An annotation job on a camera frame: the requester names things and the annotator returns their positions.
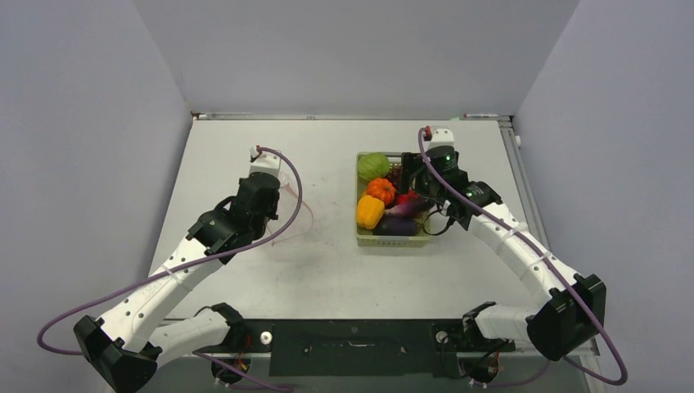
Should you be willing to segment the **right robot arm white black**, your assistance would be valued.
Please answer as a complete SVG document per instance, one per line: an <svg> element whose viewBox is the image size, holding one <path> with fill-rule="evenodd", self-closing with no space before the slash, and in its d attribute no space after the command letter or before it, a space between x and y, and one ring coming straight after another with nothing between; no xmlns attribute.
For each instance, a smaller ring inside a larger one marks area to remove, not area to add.
<svg viewBox="0 0 694 393"><path fill-rule="evenodd" d="M424 156L403 153L400 183L443 208L451 224L460 224L484 242L534 302L525 308L494 301L475 307L462 317L464 343L483 350L494 340L523 341L551 361L565 357L598 334L605 315L605 283L561 262L488 184L469 180L457 159L451 146L434 147Z"/></svg>

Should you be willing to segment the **green cabbage toy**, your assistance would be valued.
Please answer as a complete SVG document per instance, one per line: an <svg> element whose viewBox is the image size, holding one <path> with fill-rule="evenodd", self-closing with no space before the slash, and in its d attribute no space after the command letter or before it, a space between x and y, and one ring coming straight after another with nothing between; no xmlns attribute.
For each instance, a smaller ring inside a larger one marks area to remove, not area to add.
<svg viewBox="0 0 694 393"><path fill-rule="evenodd" d="M361 156L357 161L358 176L365 181L376 178L384 178L390 172L388 157L380 152L373 152Z"/></svg>

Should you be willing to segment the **yellow bell pepper toy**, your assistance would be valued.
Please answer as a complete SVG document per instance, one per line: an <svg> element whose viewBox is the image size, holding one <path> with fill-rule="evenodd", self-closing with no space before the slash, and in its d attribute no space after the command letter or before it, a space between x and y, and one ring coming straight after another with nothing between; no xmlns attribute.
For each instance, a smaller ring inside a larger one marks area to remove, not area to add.
<svg viewBox="0 0 694 393"><path fill-rule="evenodd" d="M356 224L360 228L374 229L385 213L385 204L373 196L362 196L357 204Z"/></svg>

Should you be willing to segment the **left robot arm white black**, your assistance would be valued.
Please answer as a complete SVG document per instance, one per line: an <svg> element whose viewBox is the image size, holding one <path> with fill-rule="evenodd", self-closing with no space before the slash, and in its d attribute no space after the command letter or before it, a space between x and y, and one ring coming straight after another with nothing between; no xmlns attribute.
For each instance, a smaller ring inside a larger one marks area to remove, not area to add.
<svg viewBox="0 0 694 393"><path fill-rule="evenodd" d="M281 184L254 172L238 192L205 212L149 282L100 317L82 317L74 333L85 359L115 392L136 392L168 362L207 346L239 349L244 319L219 303L164 326L162 321L192 290L231 258L232 250L260 239L277 218Z"/></svg>

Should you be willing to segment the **beige plastic basket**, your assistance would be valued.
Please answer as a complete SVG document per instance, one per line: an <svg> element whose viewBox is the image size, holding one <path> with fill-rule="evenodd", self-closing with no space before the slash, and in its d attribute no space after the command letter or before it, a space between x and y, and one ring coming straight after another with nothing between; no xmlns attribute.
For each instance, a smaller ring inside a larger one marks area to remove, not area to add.
<svg viewBox="0 0 694 393"><path fill-rule="evenodd" d="M366 154L373 153L373 152L360 152L357 154L357 161L358 159ZM400 153L384 153L380 152L384 155L386 155L390 161L390 166L392 165L400 165ZM356 209L357 209L357 204L359 199L366 195L365 190L367 188L367 185L370 183L368 181L365 181L361 179L358 176L357 173L357 178L356 178ZM388 210L389 208L395 207L395 204L391 204L389 206L385 206L385 210ZM429 218L430 218L431 212L425 212L421 217L418 219L418 221L422 224L421 231L411 237L396 237L396 236L375 236L372 234L372 229L365 229L365 228L360 228L356 224L356 238L359 246L410 246L410 247L421 247L426 245L430 239L431 235L429 234L430 230L430 225L429 225Z"/></svg>

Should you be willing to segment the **orange pumpkin toy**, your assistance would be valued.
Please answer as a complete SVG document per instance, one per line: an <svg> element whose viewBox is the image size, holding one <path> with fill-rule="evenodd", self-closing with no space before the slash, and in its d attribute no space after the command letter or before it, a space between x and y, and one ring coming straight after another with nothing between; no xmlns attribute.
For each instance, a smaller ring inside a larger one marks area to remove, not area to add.
<svg viewBox="0 0 694 393"><path fill-rule="evenodd" d="M368 185L365 194L382 201L386 206L394 203L396 188L387 178L375 178Z"/></svg>

